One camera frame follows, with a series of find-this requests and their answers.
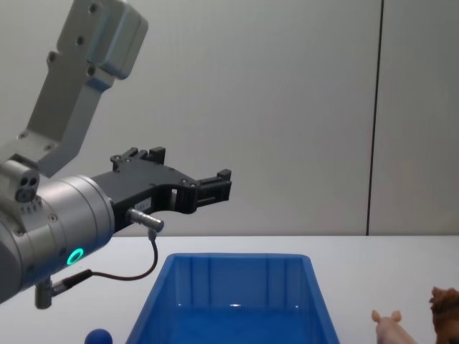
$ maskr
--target white tabletop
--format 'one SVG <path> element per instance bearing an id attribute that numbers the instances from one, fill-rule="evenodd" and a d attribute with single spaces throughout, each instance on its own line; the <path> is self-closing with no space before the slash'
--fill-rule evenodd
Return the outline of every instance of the white tabletop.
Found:
<path id="1" fill-rule="evenodd" d="M 105 328 L 126 341 L 165 258 L 177 252 L 262 252 L 308 255 L 342 344 L 375 343 L 372 309 L 400 309 L 402 325 L 419 343 L 434 343 L 428 300 L 432 287 L 459 287 L 459 236 L 164 237 L 157 270 L 137 282 L 92 277 L 34 308 L 33 288 L 0 305 L 0 343 L 83 343 Z M 114 238 L 99 252 L 53 277 L 82 269 L 133 275 L 151 264 L 147 238 Z"/>

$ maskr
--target blue container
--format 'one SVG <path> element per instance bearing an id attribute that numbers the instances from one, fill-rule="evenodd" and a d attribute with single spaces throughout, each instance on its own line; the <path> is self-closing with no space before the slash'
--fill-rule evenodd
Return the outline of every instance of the blue container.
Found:
<path id="1" fill-rule="evenodd" d="M 128 344 L 339 344 L 309 258 L 173 254 Z"/>

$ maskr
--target bolt hole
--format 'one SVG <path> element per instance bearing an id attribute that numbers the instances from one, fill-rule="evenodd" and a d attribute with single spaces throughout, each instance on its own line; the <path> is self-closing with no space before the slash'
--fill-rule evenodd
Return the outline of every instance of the bolt hole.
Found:
<path id="1" fill-rule="evenodd" d="M 26 203 L 30 199 L 31 196 L 32 195 L 29 194 L 29 192 L 27 192 L 24 189 L 20 189 L 19 191 L 16 192 L 16 200 L 19 203 Z"/>
<path id="2" fill-rule="evenodd" d="M 75 41 L 76 45 L 82 45 L 85 43 L 85 38 L 83 36 L 78 36 L 77 40 Z"/>
<path id="3" fill-rule="evenodd" d="M 94 13 L 97 10 L 98 10 L 98 5 L 96 4 L 92 4 L 91 6 L 89 6 L 89 9 L 88 9 L 89 13 Z"/>
<path id="4" fill-rule="evenodd" d="M 95 73 L 95 67 L 94 66 L 91 66 L 87 69 L 87 74 L 92 77 Z"/>
<path id="5" fill-rule="evenodd" d="M 48 54 L 48 61 L 49 62 L 54 62 L 56 60 L 56 53 L 55 52 L 50 52 Z"/>

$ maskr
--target toy pig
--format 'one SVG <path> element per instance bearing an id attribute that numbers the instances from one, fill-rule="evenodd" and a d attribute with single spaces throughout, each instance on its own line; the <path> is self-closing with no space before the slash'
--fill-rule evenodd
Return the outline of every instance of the toy pig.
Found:
<path id="1" fill-rule="evenodd" d="M 396 310 L 390 317 L 381 317 L 374 310 L 372 319 L 378 323 L 376 326 L 378 344 L 417 344 L 408 332 L 397 324 L 402 319 L 400 311 Z"/>

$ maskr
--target stuffed animal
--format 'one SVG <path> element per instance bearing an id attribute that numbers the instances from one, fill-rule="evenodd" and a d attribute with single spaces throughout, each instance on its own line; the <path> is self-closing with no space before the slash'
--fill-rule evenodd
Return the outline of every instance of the stuffed animal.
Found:
<path id="1" fill-rule="evenodd" d="M 402 319 L 400 311 L 396 310 L 390 317 L 381 317 L 374 310 L 372 319 L 378 323 L 376 326 L 378 344 L 417 344 L 408 332 L 398 324 Z"/>
<path id="2" fill-rule="evenodd" d="M 435 287 L 430 303 L 437 344 L 459 344 L 459 292 Z"/>

